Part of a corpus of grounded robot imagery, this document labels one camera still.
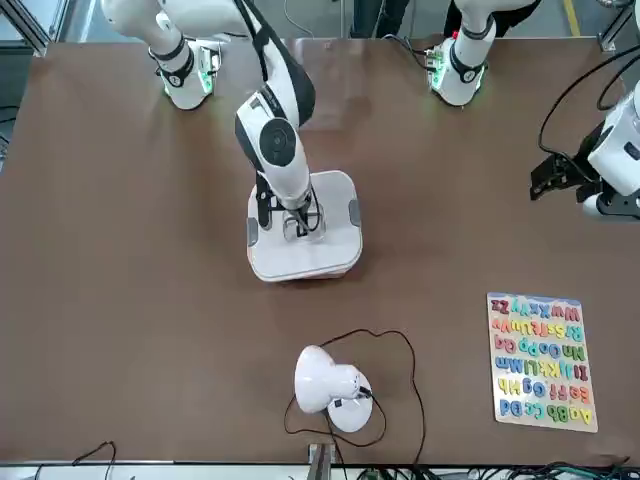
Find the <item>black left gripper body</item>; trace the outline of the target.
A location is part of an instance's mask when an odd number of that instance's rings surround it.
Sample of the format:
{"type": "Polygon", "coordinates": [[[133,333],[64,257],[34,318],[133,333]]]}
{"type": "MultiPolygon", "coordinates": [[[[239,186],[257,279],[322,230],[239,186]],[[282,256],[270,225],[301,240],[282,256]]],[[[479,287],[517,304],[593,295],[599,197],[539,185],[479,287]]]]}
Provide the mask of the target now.
{"type": "Polygon", "coordinates": [[[579,169],[582,179],[576,190],[576,200],[584,203],[592,195],[604,194],[603,202],[611,203],[613,198],[612,188],[602,179],[601,175],[589,163],[588,157],[599,145],[604,124],[599,123],[581,142],[573,161],[579,169]]]}

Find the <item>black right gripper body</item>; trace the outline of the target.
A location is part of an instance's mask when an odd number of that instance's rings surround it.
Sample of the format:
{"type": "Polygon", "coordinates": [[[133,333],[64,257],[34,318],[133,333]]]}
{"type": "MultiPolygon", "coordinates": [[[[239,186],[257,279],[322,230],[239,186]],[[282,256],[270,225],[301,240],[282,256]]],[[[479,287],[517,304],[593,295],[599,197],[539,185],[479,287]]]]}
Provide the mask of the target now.
{"type": "Polygon", "coordinates": [[[301,195],[282,195],[281,206],[290,212],[306,213],[313,201],[312,192],[303,192],[301,195]]]}

